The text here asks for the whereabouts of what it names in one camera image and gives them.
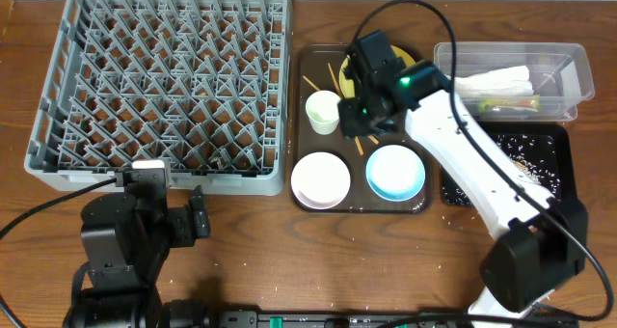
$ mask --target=white cup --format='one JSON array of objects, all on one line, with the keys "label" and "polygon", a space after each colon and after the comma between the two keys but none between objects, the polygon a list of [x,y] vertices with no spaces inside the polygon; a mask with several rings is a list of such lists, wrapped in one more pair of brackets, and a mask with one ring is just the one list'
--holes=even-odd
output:
[{"label": "white cup", "polygon": [[338,125],[340,97],[330,91],[319,91],[307,99],[306,111],[310,126],[317,134],[328,135]]}]

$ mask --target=brown tray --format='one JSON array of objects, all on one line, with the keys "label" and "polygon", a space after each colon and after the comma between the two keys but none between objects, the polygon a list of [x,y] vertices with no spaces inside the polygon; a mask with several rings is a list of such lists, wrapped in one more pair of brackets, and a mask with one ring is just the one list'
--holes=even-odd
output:
[{"label": "brown tray", "polygon": [[[360,142],[364,155],[360,156],[356,143],[353,139],[345,139],[340,132],[340,126],[330,135],[319,135],[312,130],[309,117],[305,112],[305,103],[315,90],[305,81],[306,76],[321,90],[336,92],[335,84],[328,71],[328,63],[332,65],[336,78],[340,65],[345,60],[346,45],[344,44],[314,44],[307,47],[300,54],[298,73],[296,74],[295,90],[295,116],[293,126],[295,128],[296,143],[293,153],[293,165],[308,154],[317,151],[325,151],[337,155],[345,162],[351,174],[351,188],[347,197],[338,205],[324,210],[312,209],[302,205],[292,195],[294,203],[307,212],[347,212],[347,213],[407,213],[416,214],[425,210],[432,201],[432,171],[430,155],[407,134],[402,132],[402,117],[399,119],[400,133],[378,137],[379,145],[375,145],[368,138],[361,138]],[[426,170],[426,181],[420,192],[408,201],[395,203],[389,202],[378,195],[368,186],[364,169],[370,155],[382,146],[401,145],[414,150],[422,160]]]}]

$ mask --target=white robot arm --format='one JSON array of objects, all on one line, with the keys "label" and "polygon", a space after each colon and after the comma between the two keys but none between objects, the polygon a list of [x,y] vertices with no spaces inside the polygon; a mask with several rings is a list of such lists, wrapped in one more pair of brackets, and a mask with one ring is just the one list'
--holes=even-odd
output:
[{"label": "white robot arm", "polygon": [[[527,202],[516,197],[516,193],[497,173],[480,157],[467,138],[458,131],[458,125],[452,117],[449,94],[438,91],[423,98],[415,111],[408,110],[405,119],[405,131],[426,148],[456,183],[463,188],[473,205],[477,208],[493,239],[498,239],[510,228],[508,224],[515,218],[526,222],[538,214]],[[462,119],[467,123],[468,131],[484,152],[510,178],[522,186],[536,202],[549,208],[547,199],[552,197],[550,191],[528,178],[496,143],[482,130],[469,115],[465,105],[456,96],[456,107]],[[531,307],[520,313],[512,313],[503,308],[484,288],[480,298],[469,308],[470,314],[489,314],[521,318]],[[474,322],[477,328],[504,327],[503,324]]]}]

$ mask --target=wooden chopstick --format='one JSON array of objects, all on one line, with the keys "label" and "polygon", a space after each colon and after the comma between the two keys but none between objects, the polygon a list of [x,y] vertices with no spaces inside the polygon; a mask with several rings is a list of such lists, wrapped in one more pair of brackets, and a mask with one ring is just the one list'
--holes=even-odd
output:
[{"label": "wooden chopstick", "polygon": [[315,89],[315,91],[317,91],[317,92],[321,91],[321,90],[320,90],[319,88],[317,88],[317,86],[315,86],[315,84],[314,84],[314,83],[312,83],[312,82],[311,82],[311,81],[310,81],[310,80],[309,80],[306,76],[302,75],[302,78],[304,78],[304,79],[305,79],[305,81],[307,81],[307,82],[310,84],[310,86],[311,86],[312,88],[314,88],[314,89]]},{"label": "wooden chopstick", "polygon": [[343,94],[340,91],[340,88],[338,87],[338,82],[336,81],[335,72],[332,71],[332,66],[330,65],[330,63],[328,63],[328,69],[330,70],[330,75],[332,76],[332,81],[335,83],[336,93],[338,94],[339,97],[343,98]]},{"label": "wooden chopstick", "polygon": [[358,152],[360,153],[360,155],[364,155],[364,151],[362,150],[362,145],[360,145],[360,139],[358,139],[358,136],[356,136],[354,140],[356,140],[356,146],[358,147]]}]

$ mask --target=black tray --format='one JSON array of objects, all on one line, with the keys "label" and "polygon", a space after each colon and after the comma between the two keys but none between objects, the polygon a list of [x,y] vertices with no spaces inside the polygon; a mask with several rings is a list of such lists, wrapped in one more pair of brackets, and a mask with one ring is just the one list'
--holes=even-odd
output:
[{"label": "black tray", "polygon": [[[527,167],[560,200],[575,196],[575,173],[568,132],[554,123],[478,123],[501,149]],[[452,177],[441,168],[442,199],[448,205],[472,206]]]},{"label": "black tray", "polygon": [[[431,156],[418,143],[413,141],[403,130],[403,117],[399,119],[401,133],[380,136],[379,145],[375,145],[368,138],[361,138],[364,155],[360,156],[353,139],[345,139],[338,127],[330,135],[319,135],[310,127],[309,117],[305,112],[305,103],[315,90],[302,76],[306,76],[321,90],[336,92],[334,82],[328,70],[328,63],[332,65],[336,78],[340,65],[345,59],[344,44],[315,44],[306,48],[301,54],[297,65],[295,81],[295,144],[293,165],[308,154],[317,151],[332,153],[345,162],[351,174],[351,188],[347,197],[338,205],[323,210],[312,209],[302,205],[291,193],[294,203],[308,212],[347,212],[347,213],[406,213],[415,214],[424,211],[432,200]],[[420,192],[408,201],[395,203],[386,201],[377,196],[366,182],[364,169],[370,155],[385,145],[405,146],[417,153],[424,164],[426,180]]]}]

